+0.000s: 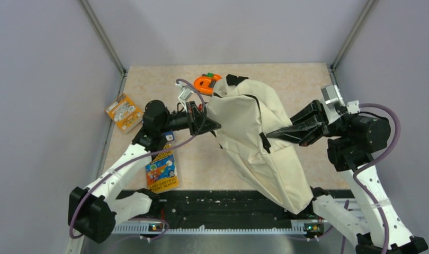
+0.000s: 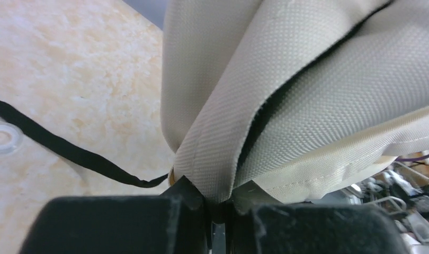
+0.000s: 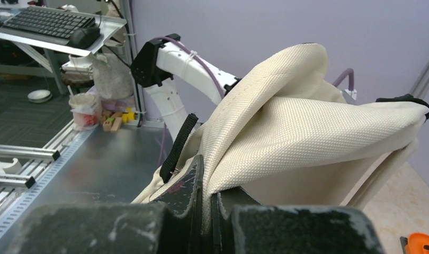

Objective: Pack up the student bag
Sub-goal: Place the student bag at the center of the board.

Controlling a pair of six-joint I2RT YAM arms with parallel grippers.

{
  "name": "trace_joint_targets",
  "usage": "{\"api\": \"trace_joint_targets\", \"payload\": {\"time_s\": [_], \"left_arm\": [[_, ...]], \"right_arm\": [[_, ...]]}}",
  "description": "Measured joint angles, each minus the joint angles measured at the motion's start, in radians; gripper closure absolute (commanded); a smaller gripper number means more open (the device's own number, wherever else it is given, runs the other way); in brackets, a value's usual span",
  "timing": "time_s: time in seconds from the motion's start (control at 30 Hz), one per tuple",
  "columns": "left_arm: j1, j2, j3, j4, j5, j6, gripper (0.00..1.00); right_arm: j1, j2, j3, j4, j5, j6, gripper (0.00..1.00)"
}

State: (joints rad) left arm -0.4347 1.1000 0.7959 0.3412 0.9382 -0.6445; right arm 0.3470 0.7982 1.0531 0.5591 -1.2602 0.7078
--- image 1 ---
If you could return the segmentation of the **cream canvas backpack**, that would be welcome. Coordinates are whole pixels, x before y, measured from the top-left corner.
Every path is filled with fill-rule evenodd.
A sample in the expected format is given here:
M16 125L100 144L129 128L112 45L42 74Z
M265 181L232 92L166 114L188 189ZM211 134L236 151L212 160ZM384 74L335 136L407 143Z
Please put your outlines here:
M271 86L229 74L214 85L207 110L221 125L217 141L243 181L290 213L310 204L314 196L294 145L267 137L292 125Z

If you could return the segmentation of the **orange book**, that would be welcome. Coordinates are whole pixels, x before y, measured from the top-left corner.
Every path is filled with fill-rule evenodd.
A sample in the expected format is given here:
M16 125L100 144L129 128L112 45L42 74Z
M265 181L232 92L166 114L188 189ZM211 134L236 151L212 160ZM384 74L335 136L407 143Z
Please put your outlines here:
M105 112L123 133L130 132L142 122L143 111L125 93L108 105Z

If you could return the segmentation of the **blue book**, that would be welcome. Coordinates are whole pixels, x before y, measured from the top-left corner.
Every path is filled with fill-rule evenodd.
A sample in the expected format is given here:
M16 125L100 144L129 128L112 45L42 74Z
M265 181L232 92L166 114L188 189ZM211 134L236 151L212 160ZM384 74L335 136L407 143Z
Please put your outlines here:
M175 134L173 131L165 132L163 135L166 138L167 142L174 142L175 141Z

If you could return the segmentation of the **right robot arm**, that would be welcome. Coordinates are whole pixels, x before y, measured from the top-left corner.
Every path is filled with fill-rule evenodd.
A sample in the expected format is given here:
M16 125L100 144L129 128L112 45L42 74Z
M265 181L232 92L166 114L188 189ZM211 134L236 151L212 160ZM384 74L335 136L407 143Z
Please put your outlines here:
M377 173L377 163L393 151L400 138L400 120L393 110L377 103L314 100L291 122L283 131L284 139L291 143L306 147L327 138L328 159L349 185L364 220L320 188L315 188L315 198L301 202L305 217L326 219L356 253L421 253L428 249L426 240L404 225Z

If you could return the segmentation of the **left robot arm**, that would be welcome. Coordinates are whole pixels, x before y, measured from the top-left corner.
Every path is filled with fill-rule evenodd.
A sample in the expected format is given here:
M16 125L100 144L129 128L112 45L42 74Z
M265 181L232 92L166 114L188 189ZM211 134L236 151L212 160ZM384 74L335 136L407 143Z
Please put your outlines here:
M160 205L153 200L151 192L141 189L126 198L119 198L125 185L159 154L169 152L166 132L187 129L191 138L196 138L208 132L218 133L227 124L226 118L210 116L206 104L197 107L195 102L187 102L184 110L170 112L160 100L146 105L142 120L141 129L118 161L99 179L71 192L68 205L71 238L86 236L101 243L116 225L136 215L155 218ZM273 185L282 194L272 194L264 182L254 180L256 190L294 214L308 207L314 198L313 190L297 157L290 158L289 153L284 152L283 157L276 157L265 167L273 171Z

